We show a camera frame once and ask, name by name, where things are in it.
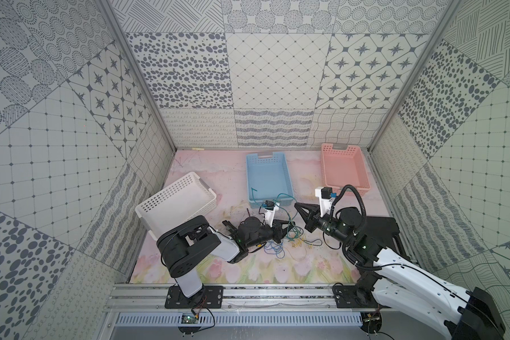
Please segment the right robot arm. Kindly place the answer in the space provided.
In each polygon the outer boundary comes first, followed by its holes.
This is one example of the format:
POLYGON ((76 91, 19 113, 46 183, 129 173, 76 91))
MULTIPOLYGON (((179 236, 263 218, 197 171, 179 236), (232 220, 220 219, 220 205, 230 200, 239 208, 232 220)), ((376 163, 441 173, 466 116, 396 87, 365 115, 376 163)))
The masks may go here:
POLYGON ((358 297, 371 295, 431 327, 446 339, 503 339, 506 327, 493 297, 468 290, 419 268, 391 248, 395 231, 374 227, 365 208, 322 212, 319 205, 296 203, 308 231, 321 230, 342 244, 344 257, 360 272, 358 297))

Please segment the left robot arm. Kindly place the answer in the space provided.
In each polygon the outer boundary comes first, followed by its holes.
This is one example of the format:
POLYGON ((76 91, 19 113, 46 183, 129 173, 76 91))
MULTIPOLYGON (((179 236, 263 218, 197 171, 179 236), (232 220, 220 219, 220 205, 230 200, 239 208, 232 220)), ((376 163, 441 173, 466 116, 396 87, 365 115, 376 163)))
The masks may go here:
POLYGON ((203 291, 196 267, 207 256, 217 256, 236 264, 270 241, 280 244, 296 226, 289 220, 274 220, 269 225, 255 216, 248 217, 238 226, 228 220, 222 223, 228 235, 215 229, 205 217, 199 215, 157 240, 161 262, 186 298, 203 291))

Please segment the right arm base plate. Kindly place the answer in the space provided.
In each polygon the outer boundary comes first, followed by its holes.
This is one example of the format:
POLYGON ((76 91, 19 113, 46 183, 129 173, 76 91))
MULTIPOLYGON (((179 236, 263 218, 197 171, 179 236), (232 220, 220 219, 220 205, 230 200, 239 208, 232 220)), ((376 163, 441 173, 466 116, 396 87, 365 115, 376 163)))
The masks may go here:
POLYGON ((331 290, 338 309, 377 310, 378 308, 387 308, 387 306, 378 304, 372 296, 372 293, 367 293, 365 290, 357 288, 356 286, 335 283, 331 290))

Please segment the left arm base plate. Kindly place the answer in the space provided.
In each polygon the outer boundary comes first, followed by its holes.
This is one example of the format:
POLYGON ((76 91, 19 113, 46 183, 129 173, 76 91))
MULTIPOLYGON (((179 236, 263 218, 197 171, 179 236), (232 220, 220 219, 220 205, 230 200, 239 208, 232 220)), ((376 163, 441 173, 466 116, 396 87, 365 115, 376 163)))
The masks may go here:
POLYGON ((195 309, 198 307, 220 309, 222 307, 224 287, 203 286, 191 297, 186 297, 179 286, 174 285, 168 289, 165 303, 166 309, 195 309))

